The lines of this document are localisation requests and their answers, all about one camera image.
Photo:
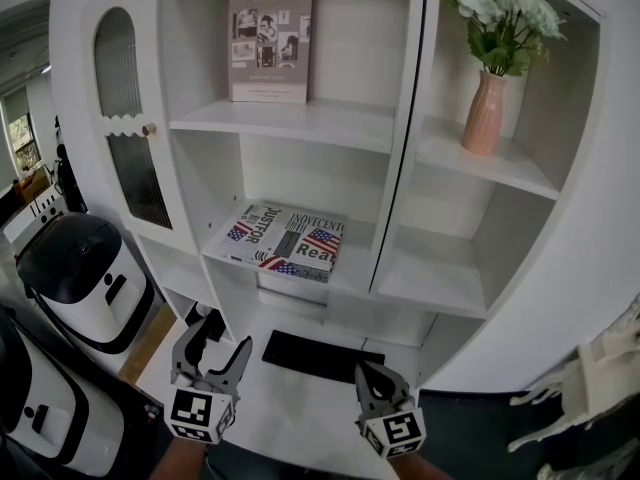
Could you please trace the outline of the white shelf cabinet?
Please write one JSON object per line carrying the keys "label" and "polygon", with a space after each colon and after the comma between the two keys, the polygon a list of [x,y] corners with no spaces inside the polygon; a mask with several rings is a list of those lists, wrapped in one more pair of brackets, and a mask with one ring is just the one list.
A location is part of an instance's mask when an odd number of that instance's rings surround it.
{"label": "white shelf cabinet", "polygon": [[[88,0],[88,5],[95,0]],[[261,303],[418,350],[415,385],[466,347],[550,236],[598,107],[604,15],[564,19],[522,79],[504,77],[490,157],[462,146],[480,62],[444,0],[314,0],[305,104],[229,99],[229,0],[157,4],[169,140],[197,251],[133,234],[178,317]],[[91,35],[82,29],[84,44]],[[243,203],[340,216],[326,284],[203,254]]]}

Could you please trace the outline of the pink ribbed vase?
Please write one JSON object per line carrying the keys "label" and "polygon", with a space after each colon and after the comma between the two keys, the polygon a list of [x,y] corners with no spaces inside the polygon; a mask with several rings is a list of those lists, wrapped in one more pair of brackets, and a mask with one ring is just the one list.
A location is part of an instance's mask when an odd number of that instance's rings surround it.
{"label": "pink ribbed vase", "polygon": [[477,156],[490,157],[499,143],[505,86],[503,77],[480,72],[462,137],[462,146]]}

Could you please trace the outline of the black keyboard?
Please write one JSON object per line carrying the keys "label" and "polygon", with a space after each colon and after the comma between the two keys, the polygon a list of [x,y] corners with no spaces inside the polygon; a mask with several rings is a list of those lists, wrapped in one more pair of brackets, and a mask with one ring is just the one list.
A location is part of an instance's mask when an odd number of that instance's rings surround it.
{"label": "black keyboard", "polygon": [[354,384],[357,364],[369,361],[383,365],[385,355],[273,330],[262,360],[294,372]]}

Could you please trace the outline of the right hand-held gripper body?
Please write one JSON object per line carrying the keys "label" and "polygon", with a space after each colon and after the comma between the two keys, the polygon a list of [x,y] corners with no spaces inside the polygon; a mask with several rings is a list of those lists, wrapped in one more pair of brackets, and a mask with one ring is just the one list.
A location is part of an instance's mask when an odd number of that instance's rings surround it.
{"label": "right hand-held gripper body", "polygon": [[382,459],[415,452],[426,439],[423,412],[413,398],[362,413],[357,426],[360,435]]}

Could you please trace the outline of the flag print book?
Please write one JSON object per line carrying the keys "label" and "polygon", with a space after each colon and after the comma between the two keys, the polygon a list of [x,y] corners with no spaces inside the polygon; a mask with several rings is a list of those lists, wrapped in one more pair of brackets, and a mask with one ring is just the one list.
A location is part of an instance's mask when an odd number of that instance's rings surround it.
{"label": "flag print book", "polygon": [[248,201],[214,234],[203,254],[261,273],[326,284],[344,228],[340,216]]}

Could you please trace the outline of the person's right forearm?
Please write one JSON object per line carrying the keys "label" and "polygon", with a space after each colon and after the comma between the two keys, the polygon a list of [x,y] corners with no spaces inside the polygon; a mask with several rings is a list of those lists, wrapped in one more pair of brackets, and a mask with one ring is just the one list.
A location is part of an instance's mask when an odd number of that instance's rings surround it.
{"label": "person's right forearm", "polygon": [[453,480],[445,472],[418,453],[408,453],[387,459],[399,480]]}

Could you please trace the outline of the white table top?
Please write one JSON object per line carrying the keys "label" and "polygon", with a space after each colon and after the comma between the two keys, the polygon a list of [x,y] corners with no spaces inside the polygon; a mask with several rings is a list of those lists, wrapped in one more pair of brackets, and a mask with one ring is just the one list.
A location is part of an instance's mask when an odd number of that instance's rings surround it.
{"label": "white table top", "polygon": [[382,353],[385,363],[411,385],[418,350],[325,325],[311,317],[261,303],[242,317],[228,317],[233,338],[250,336],[253,349],[239,384],[236,420],[227,442],[283,462],[348,476],[396,480],[391,466],[363,439],[354,385],[281,368],[262,359],[273,331],[353,349]]}

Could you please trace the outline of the brown cardboard box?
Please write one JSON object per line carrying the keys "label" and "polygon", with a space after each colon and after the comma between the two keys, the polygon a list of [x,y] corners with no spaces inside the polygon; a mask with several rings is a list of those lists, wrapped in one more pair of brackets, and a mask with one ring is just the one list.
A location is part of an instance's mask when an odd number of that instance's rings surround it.
{"label": "brown cardboard box", "polygon": [[168,304],[164,304],[121,367],[120,380],[131,386],[136,384],[175,322],[175,314]]}

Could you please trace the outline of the white arched glass cabinet door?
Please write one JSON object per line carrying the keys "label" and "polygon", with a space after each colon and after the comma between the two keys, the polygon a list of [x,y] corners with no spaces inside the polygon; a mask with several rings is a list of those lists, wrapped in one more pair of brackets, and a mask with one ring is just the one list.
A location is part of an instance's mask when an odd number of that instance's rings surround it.
{"label": "white arched glass cabinet door", "polygon": [[[194,254],[194,234],[169,140],[157,4],[95,0],[85,6],[85,67],[92,124],[107,184],[125,227]],[[154,123],[154,134],[142,126]]]}

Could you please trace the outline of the grey photo cover book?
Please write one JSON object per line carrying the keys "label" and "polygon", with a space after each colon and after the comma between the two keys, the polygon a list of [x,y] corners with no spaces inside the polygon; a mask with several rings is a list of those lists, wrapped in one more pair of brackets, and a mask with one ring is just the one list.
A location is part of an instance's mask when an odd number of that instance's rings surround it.
{"label": "grey photo cover book", "polygon": [[229,0],[229,99],[305,104],[314,0]]}

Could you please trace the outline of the white flower bouquet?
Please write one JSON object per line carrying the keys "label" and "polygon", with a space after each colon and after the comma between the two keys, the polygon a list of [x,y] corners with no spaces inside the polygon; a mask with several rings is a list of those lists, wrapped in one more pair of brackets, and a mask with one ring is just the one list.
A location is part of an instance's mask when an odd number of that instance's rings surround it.
{"label": "white flower bouquet", "polygon": [[466,23],[467,44],[483,70],[520,77],[549,57],[546,39],[564,40],[564,21],[546,0],[444,0]]}

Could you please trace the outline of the person's left forearm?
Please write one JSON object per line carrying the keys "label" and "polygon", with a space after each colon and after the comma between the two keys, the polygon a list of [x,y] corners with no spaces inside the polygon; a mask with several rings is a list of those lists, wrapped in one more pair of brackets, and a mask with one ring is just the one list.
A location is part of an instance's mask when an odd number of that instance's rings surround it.
{"label": "person's left forearm", "polygon": [[198,480],[206,448],[204,442],[175,438],[150,480]]}

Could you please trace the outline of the white black service robot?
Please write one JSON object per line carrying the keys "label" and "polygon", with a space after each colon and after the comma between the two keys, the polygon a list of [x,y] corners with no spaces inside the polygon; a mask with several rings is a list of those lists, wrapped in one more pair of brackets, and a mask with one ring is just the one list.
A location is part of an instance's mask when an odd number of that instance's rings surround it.
{"label": "white black service robot", "polygon": [[63,333],[106,355],[133,345],[156,299],[119,230],[85,213],[44,214],[21,237],[17,273]]}
{"label": "white black service robot", "polygon": [[104,391],[45,351],[0,308],[0,431],[91,477],[113,468],[124,416]]}

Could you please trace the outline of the black tissue box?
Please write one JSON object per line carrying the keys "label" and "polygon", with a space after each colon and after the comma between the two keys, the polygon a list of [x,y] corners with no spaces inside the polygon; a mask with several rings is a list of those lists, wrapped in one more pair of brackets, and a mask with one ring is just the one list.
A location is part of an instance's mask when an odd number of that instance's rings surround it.
{"label": "black tissue box", "polygon": [[198,324],[197,335],[213,342],[219,342],[226,330],[220,312],[212,307],[196,303],[189,316],[193,324]]}

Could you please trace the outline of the white rack with black slots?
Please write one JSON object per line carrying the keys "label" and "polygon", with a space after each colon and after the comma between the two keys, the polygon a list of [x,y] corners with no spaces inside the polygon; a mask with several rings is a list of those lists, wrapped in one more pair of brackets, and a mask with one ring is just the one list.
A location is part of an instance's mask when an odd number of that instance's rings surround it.
{"label": "white rack with black slots", "polygon": [[46,223],[59,214],[64,214],[67,210],[64,197],[56,190],[43,193],[36,197],[30,204],[36,222]]}

